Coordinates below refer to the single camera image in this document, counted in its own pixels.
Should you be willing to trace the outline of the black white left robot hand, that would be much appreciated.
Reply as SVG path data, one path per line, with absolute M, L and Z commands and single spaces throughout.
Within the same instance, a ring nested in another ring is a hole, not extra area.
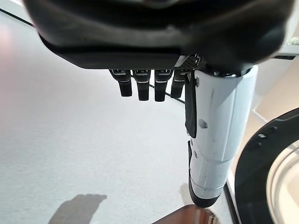
M 189 191 L 213 205 L 242 141 L 258 64 L 284 43 L 293 0 L 26 0 L 24 6 L 54 54 L 84 69 L 108 69 L 131 96 L 162 102 L 185 88 Z

